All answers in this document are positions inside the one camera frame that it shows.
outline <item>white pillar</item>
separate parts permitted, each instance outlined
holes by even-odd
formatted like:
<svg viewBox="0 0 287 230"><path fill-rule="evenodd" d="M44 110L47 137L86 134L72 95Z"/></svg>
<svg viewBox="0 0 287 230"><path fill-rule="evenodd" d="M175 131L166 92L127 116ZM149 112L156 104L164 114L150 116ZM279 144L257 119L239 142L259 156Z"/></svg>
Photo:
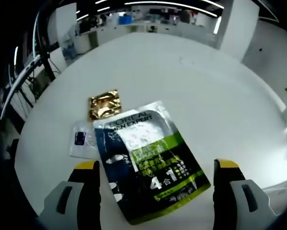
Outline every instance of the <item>white pillar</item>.
<svg viewBox="0 0 287 230"><path fill-rule="evenodd" d="M251 0L227 0L216 37L216 48L242 61L258 20L259 7Z"/></svg>

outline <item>ceiling light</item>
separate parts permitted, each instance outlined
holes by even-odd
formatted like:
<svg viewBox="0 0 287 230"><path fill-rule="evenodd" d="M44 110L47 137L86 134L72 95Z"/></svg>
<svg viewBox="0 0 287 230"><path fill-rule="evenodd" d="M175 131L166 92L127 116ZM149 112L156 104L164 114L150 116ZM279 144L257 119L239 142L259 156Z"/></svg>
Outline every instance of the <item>ceiling light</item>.
<svg viewBox="0 0 287 230"><path fill-rule="evenodd" d="M14 51L14 59L13 59L13 64L17 64L17 53L18 53L18 46L15 48L15 51Z"/></svg>
<svg viewBox="0 0 287 230"><path fill-rule="evenodd" d="M76 20L79 21L79 20L81 20L81 19L83 19L83 18L85 18L85 17L88 17L88 14L86 14L86 15L84 15L84 16L81 16L80 18L78 18L78 19L76 19Z"/></svg>
<svg viewBox="0 0 287 230"><path fill-rule="evenodd" d="M182 6L182 7L186 7L186 8L190 8L190 9L193 9L193 10L201 11L201 12L210 14L210 15L212 15L214 17L217 17L216 14L208 12L208 11L205 11L205 10L197 8L197 7L188 6L188 5L179 4L179 3L174 3L174 2L167 2L167 1L134 1L134 2L127 2L127 3L124 3L124 4L125 5L132 5L132 4L142 4L142 3L145 3L145 4L146 3L151 3L151 4L168 4L168 5L174 5L174 6Z"/></svg>
<svg viewBox="0 0 287 230"><path fill-rule="evenodd" d="M107 1L107 0L100 0L100 1L97 1L95 4L99 4L99 3L103 2L103 1Z"/></svg>
<svg viewBox="0 0 287 230"><path fill-rule="evenodd" d="M201 0L201 1L208 2L209 4L212 4L214 6L218 6L221 9L224 9L224 6L221 6L221 5L219 5L219 4L217 4L217 3L213 2L213 1L209 1L209 0Z"/></svg>
<svg viewBox="0 0 287 230"><path fill-rule="evenodd" d="M101 9L99 9L99 10L97 10L98 12L100 12L100 11L104 11L104 10L107 10L107 9L109 9L110 7L108 6L108 7L105 7L105 8L101 8Z"/></svg>
<svg viewBox="0 0 287 230"><path fill-rule="evenodd" d="M216 26L215 26L215 29L214 29L214 34L217 34L217 33L218 33L219 26L220 26L220 23L221 23L221 19L222 19L221 16L218 17L218 19L217 19Z"/></svg>

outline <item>white round table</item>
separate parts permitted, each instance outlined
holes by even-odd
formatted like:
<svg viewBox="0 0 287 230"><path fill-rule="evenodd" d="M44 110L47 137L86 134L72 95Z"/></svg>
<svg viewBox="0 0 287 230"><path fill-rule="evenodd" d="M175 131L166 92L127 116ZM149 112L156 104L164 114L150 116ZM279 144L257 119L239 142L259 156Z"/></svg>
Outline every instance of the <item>white round table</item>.
<svg viewBox="0 0 287 230"><path fill-rule="evenodd" d="M215 158L236 162L260 187L287 180L287 132L278 99L257 75L195 41L132 33L73 63L29 114L15 169L38 214L51 190L85 161L69 156L69 137L74 122L87 119L88 98L111 89L118 89L123 111L163 101L212 184ZM100 193L103 230L213 227L213 186L169 215L136 226L124 219L103 168Z"/></svg>

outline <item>clear plastic bag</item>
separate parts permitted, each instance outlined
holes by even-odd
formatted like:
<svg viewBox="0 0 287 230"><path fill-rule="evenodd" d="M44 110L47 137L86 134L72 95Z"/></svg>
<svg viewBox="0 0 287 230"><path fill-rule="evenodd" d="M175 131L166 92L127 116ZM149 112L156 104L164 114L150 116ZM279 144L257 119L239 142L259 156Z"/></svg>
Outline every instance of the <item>clear plastic bag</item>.
<svg viewBox="0 0 287 230"><path fill-rule="evenodd" d="M86 159L98 159L96 138L93 124L78 121L73 125L70 135L69 155Z"/></svg>

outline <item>gold wrapper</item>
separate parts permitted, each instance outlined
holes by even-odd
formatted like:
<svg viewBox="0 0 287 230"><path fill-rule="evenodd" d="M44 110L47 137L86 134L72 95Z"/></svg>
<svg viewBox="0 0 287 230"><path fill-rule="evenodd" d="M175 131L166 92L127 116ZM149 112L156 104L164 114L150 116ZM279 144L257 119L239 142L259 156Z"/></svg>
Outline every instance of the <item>gold wrapper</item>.
<svg viewBox="0 0 287 230"><path fill-rule="evenodd" d="M118 90L111 90L89 98L88 120L94 121L122 111Z"/></svg>

